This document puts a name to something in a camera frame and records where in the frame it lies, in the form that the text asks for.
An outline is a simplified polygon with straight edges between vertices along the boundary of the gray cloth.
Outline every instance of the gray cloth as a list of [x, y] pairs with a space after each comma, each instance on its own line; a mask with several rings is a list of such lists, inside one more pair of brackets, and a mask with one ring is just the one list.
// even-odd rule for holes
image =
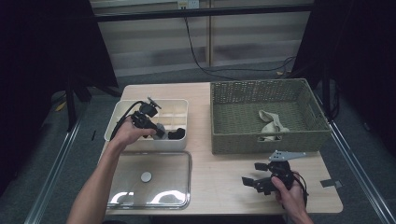
[[[269, 113], [264, 110], [259, 111], [260, 118], [266, 122], [267, 124], [262, 128], [262, 133], [287, 133], [290, 130], [288, 128], [283, 127], [280, 123], [279, 115], [274, 113]], [[281, 140], [282, 136], [264, 136], [262, 137], [263, 141], [275, 141]]]

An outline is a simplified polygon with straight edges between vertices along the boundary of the wall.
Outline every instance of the wall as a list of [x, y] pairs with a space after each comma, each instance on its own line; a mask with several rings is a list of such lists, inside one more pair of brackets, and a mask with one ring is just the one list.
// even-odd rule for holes
[[[177, 9], [177, 1], [92, 0], [95, 14]], [[308, 0], [201, 0], [203, 7], [254, 7], [312, 3]], [[110, 5], [128, 5], [107, 7]], [[202, 67], [282, 61], [297, 54], [309, 12], [188, 18]], [[99, 24], [116, 76], [196, 68], [183, 19]]]

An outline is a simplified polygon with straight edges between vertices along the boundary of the forearm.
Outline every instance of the forearm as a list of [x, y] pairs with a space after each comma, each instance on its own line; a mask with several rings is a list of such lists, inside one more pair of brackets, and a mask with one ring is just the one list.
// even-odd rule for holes
[[291, 220], [295, 224], [313, 224], [311, 217], [306, 212], [299, 214], [298, 216], [291, 217]]
[[113, 175], [124, 148], [125, 145], [118, 142], [107, 145], [102, 159], [73, 203], [67, 223], [102, 223]]

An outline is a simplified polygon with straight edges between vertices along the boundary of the hand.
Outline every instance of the hand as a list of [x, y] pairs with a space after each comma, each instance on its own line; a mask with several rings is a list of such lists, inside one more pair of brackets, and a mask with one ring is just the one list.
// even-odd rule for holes
[[156, 132], [153, 129], [136, 128], [132, 123], [131, 117], [127, 117], [111, 142], [118, 142], [126, 147], [137, 141], [137, 139], [139, 139], [141, 136], [154, 135], [155, 133]]
[[297, 181], [294, 180], [290, 190], [286, 189], [283, 182], [276, 176], [273, 176], [271, 181], [279, 190], [276, 192], [276, 200], [285, 207], [294, 223], [313, 223], [306, 212], [303, 190]]

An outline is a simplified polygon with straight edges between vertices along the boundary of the floor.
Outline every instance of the floor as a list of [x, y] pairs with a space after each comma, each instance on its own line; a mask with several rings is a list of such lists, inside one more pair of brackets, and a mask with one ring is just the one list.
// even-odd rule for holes
[[[281, 64], [282, 62], [267, 63], [266, 65], [247, 64], [246, 67], [267, 69]], [[278, 78], [275, 72], [258, 74], [253, 71], [243, 73], [227, 71], [217, 73], [217, 75], [234, 79]], [[119, 84], [120, 91], [122, 91], [123, 87], [129, 84], [216, 80], [227, 80], [227, 78], [209, 76], [199, 69], [189, 69], [120, 77]], [[104, 143], [103, 135], [108, 119], [115, 103], [119, 100], [96, 89], [91, 89], [91, 92], [92, 100], [88, 104], [77, 103], [80, 124], [75, 135], [65, 131], [67, 129], [66, 110], [55, 112], [57, 104], [54, 104], [43, 124], [42, 138], [38, 140], [32, 157], [21, 169], [19, 177], [10, 183], [7, 191], [0, 198], [0, 223], [65, 222], [70, 205], [80, 186], [89, 177], [97, 163]], [[54, 95], [53, 98], [59, 98], [59, 95]], [[311, 217], [315, 223], [395, 223], [392, 213], [396, 209], [396, 196], [393, 193], [396, 182], [392, 181], [391, 177], [396, 173], [396, 159], [385, 150], [374, 132], [368, 132], [365, 129], [363, 123], [364, 120], [341, 93], [340, 113], [334, 120], [334, 127], [336, 125], [346, 141], [337, 142], [331, 139], [325, 143], [320, 152], [332, 179], [342, 183], [342, 187], [337, 191], [343, 202], [344, 210], [340, 214], [334, 215], [312, 214]], [[71, 146], [64, 145], [66, 138], [73, 140]], [[70, 150], [62, 154], [60, 152], [64, 147], [69, 147]], [[49, 174], [53, 174], [52, 167], [54, 162], [59, 160], [59, 155], [66, 158], [62, 164], [63, 168], [55, 172], [57, 175], [53, 176], [53, 188], [49, 188], [49, 192], [43, 193], [41, 190], [45, 183], [49, 182], [47, 181]], [[92, 157], [89, 164], [79, 161], [78, 158], [82, 156]], [[37, 198], [43, 195], [46, 200], [43, 203], [38, 203]], [[388, 214], [384, 215], [381, 209], [388, 209], [385, 211]], [[172, 223], [190, 223], [195, 219], [195, 217], [167, 218], [171, 218]], [[227, 220], [224, 218], [212, 218], [212, 220], [223, 223]], [[106, 219], [123, 220], [135, 224], [146, 224], [153, 221], [152, 217], [144, 216], [116, 216], [106, 217]], [[253, 221], [257, 219], [260, 218], [246, 217], [246, 222], [254, 223]]]

